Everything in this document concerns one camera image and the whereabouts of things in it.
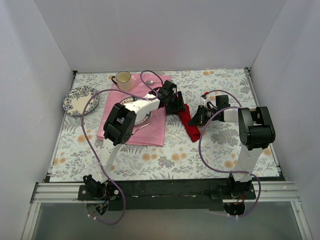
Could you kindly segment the silver fork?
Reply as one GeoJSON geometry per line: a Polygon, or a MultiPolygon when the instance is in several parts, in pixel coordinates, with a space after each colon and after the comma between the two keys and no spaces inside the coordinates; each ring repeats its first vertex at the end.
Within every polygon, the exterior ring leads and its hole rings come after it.
{"type": "Polygon", "coordinates": [[[140,126],[139,128],[137,128],[136,130],[134,130],[134,131],[132,132],[132,135],[134,135],[136,132],[140,131],[141,129],[143,129],[143,128],[145,128],[145,127],[149,126],[150,124],[151,124],[151,122],[148,122],[148,123],[146,123],[146,124],[144,124],[144,125],[140,126]]]}

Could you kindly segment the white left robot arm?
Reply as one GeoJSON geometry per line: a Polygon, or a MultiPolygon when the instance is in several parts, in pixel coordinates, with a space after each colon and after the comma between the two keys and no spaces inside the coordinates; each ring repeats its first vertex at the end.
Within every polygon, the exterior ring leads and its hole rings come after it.
{"type": "Polygon", "coordinates": [[[97,154],[90,145],[97,159],[95,170],[83,177],[86,191],[95,200],[103,199],[108,193],[104,185],[106,181],[112,182],[106,172],[107,166],[114,161],[119,149],[128,142],[134,130],[135,123],[139,122],[147,113],[165,108],[167,114],[177,114],[186,110],[182,93],[177,90],[177,85],[167,80],[161,87],[150,89],[144,97],[124,92],[136,99],[126,104],[115,103],[103,125],[103,147],[97,154]]]}

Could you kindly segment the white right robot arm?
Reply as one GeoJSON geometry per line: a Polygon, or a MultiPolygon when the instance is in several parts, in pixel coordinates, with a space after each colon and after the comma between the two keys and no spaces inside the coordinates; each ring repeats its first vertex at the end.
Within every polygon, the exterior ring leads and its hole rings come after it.
{"type": "Polygon", "coordinates": [[[204,105],[199,105],[189,126],[207,126],[211,121],[238,124],[241,150],[237,163],[222,184],[214,184],[206,192],[214,200],[238,199],[246,195],[255,199],[252,185],[253,170],[263,150],[276,138],[273,122],[266,106],[232,107],[228,95],[215,97],[215,104],[207,100],[208,92],[202,95],[204,105]]]}

